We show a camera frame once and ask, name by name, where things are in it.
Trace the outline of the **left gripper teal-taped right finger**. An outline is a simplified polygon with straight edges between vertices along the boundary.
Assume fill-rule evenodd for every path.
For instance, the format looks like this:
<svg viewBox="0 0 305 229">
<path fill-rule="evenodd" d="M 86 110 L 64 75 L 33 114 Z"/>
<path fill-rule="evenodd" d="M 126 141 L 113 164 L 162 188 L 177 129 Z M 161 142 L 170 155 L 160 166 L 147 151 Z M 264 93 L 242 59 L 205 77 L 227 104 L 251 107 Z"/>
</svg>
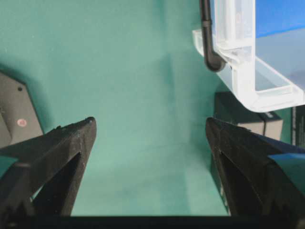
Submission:
<svg viewBox="0 0 305 229">
<path fill-rule="evenodd" d="M 205 133 L 231 216 L 304 221 L 304 149 L 212 117 Z"/>
</svg>

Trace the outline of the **left gripper teal-taped left finger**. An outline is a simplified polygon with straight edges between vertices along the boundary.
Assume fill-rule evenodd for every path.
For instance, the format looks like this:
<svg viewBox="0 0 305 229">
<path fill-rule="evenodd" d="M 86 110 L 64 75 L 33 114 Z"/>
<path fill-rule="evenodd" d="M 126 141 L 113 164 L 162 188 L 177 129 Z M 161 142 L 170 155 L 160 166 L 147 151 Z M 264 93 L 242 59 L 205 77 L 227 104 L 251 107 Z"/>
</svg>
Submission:
<svg viewBox="0 0 305 229">
<path fill-rule="evenodd" d="M 70 216 L 97 133 L 94 117 L 1 148 L 0 220 Z"/>
</svg>

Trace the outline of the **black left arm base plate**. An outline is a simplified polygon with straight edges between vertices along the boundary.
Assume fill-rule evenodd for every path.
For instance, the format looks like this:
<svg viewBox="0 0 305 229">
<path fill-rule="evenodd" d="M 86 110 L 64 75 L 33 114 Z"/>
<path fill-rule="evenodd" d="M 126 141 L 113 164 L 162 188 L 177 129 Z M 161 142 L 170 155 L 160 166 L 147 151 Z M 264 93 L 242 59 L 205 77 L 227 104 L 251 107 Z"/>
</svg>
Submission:
<svg viewBox="0 0 305 229">
<path fill-rule="evenodd" d="M 41 135 L 43 130 L 26 84 L 1 73 L 1 148 Z"/>
</svg>

